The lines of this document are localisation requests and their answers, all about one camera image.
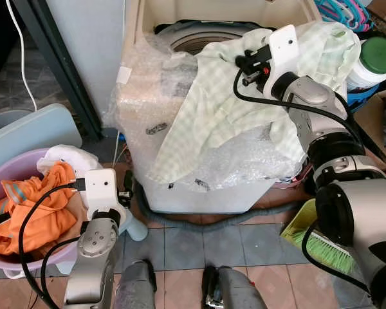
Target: washing machine drum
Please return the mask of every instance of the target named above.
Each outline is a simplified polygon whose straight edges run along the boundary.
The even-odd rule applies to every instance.
[[[258,28],[261,27],[255,23],[179,21],[161,24],[155,28],[155,33],[168,42],[175,52],[195,55],[210,42],[238,39],[244,33]]]

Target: green brush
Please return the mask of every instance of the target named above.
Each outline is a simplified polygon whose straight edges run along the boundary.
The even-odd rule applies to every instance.
[[[301,249],[303,236],[316,219],[315,199],[312,199],[303,205],[280,235]],[[307,250],[315,260],[345,274],[350,274],[353,270],[354,260],[348,251],[321,236],[315,230],[309,237]]]

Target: green bottle cap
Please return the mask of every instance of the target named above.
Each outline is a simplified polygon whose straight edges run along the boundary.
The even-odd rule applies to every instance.
[[[384,37],[371,37],[362,44],[360,62],[370,72],[376,74],[386,73],[386,39]]]

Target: pink laundry basket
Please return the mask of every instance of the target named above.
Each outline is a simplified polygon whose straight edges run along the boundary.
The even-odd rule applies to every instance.
[[[1,180],[25,180],[31,176],[42,176],[36,169],[36,163],[46,152],[45,149],[36,149],[20,154],[7,161],[0,167],[0,199],[4,198],[5,192],[1,186]],[[48,265],[56,264],[59,270],[68,274],[77,258],[77,244],[70,243],[55,254],[52,254],[48,260]],[[41,267],[42,259],[28,263],[30,271]],[[24,277],[23,269],[18,259],[12,259],[8,256],[0,255],[0,268],[10,279]]]

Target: white wall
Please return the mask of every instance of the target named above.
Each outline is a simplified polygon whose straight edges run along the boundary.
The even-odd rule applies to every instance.
[[[100,118],[107,111],[122,51],[125,0],[47,0]]]

